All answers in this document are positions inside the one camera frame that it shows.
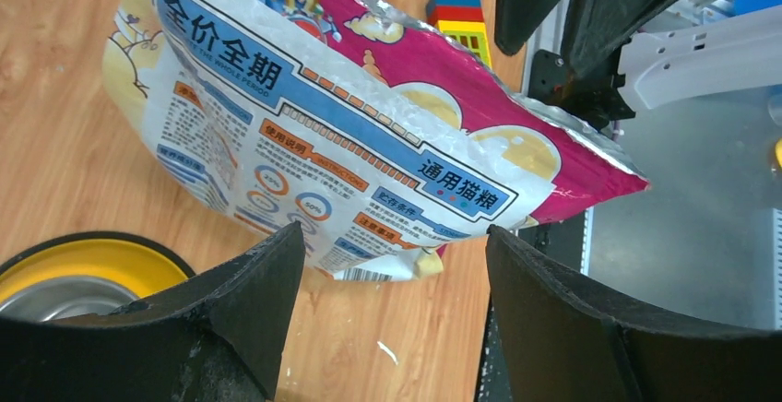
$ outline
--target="red toy block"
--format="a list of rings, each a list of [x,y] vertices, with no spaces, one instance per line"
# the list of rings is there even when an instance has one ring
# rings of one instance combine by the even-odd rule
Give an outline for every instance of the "red toy block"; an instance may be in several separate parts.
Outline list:
[[[435,6],[426,22],[435,25],[437,21],[483,22],[483,10],[480,7]]]
[[[426,17],[428,18],[434,8],[437,6],[451,6],[451,7],[478,7],[480,8],[480,0],[429,0],[426,3]]]

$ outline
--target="blue toy block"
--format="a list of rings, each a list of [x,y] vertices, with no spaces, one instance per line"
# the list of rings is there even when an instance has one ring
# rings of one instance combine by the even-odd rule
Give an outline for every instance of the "blue toy block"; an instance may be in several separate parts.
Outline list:
[[[480,0],[429,0],[426,3],[426,17],[432,14],[436,6],[451,7],[477,7],[480,8]]]

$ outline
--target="yellow toy block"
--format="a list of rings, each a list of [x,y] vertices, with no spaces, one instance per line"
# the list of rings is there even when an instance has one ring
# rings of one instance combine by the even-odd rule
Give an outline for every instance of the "yellow toy block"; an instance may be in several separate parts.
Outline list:
[[[440,20],[434,25],[444,35],[467,47],[476,54],[484,64],[492,68],[492,57],[489,54],[489,35],[486,24],[474,21]]]

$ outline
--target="barcode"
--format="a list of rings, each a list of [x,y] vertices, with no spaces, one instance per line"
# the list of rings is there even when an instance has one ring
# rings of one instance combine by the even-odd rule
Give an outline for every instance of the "barcode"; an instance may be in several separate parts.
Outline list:
[[[388,282],[391,276],[383,273],[364,270],[363,268],[348,268],[342,275],[342,280],[363,280],[367,282]]]

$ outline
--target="orange label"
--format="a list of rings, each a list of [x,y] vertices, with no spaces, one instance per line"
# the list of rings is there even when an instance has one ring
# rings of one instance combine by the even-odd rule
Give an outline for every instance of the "orange label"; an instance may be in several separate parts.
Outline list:
[[[385,224],[381,224],[376,219],[373,219],[363,213],[356,215],[356,219],[353,222],[364,227],[366,230],[376,234],[381,239],[395,243],[404,249],[417,248],[418,245],[402,241],[402,234],[396,230],[392,230]]]
[[[330,171],[342,181],[352,185],[359,191],[366,191],[369,187],[369,183],[360,178],[356,173],[342,167],[333,160],[315,153],[312,144],[297,137],[291,132],[280,128],[279,125],[265,119],[261,124],[261,135],[268,137],[269,139],[276,141],[281,147],[287,149],[294,155],[298,155],[304,159],[312,160],[312,162],[326,171]]]
[[[201,101],[198,100],[198,96],[196,96],[196,91],[182,81],[176,81],[176,85],[173,86],[173,92],[174,94],[177,94],[192,102],[199,109],[204,110],[204,107],[201,105]]]

